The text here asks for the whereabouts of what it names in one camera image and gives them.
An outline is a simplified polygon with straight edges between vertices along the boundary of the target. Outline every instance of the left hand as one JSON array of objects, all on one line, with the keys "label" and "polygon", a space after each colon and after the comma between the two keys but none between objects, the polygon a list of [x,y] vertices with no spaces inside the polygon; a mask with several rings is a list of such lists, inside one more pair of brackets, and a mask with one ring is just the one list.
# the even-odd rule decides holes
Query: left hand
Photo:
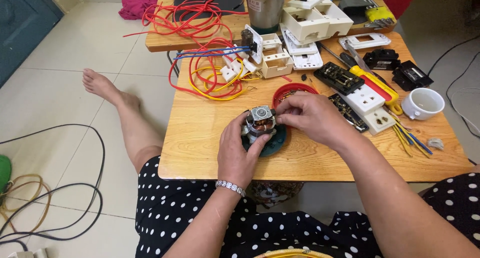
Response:
[{"label": "left hand", "polygon": [[269,139],[268,134],[258,137],[248,152],[242,145],[242,124],[247,115],[244,112],[233,119],[223,130],[218,150],[218,179],[236,184],[245,190],[254,178],[258,156]]}]

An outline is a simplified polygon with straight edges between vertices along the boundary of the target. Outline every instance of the red container lid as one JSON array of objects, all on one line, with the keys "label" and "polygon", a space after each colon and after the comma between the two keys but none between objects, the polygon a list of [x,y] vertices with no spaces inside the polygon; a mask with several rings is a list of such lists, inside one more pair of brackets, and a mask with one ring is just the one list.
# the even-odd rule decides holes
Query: red container lid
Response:
[{"label": "red container lid", "polygon": [[304,84],[304,83],[288,83],[288,84],[285,84],[284,86],[281,86],[280,88],[278,88],[275,93],[273,94],[273,99],[272,99],[272,107],[274,109],[277,108],[277,106],[280,104],[280,99],[283,98],[283,95],[289,93],[291,90],[302,90],[302,91],[305,91],[305,92],[309,92],[309,93],[313,93],[313,94],[318,94],[318,92]]}]

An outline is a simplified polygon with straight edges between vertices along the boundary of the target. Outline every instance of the door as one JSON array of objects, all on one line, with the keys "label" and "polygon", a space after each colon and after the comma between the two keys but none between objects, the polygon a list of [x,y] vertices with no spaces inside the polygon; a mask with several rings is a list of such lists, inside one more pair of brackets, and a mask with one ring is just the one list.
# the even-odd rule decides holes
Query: door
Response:
[{"label": "door", "polygon": [[0,0],[0,87],[60,20],[51,3]]}]

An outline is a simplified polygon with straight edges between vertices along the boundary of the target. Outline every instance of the silver bracelet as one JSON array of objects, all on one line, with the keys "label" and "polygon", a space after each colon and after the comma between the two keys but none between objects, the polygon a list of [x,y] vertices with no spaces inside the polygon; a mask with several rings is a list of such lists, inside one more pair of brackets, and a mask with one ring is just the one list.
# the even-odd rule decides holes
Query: silver bracelet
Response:
[{"label": "silver bracelet", "polygon": [[217,182],[215,182],[215,187],[226,187],[240,194],[242,197],[245,197],[245,195],[247,195],[247,193],[245,193],[245,191],[241,187],[238,187],[237,185],[227,181],[218,180]]}]

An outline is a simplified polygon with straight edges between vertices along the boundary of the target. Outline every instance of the metal canister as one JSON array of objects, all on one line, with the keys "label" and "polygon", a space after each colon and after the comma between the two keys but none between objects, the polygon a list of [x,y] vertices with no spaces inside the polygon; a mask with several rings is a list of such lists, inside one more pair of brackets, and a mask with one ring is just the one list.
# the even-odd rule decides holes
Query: metal canister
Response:
[{"label": "metal canister", "polygon": [[279,29],[285,0],[247,0],[250,26],[258,34],[271,34]]}]

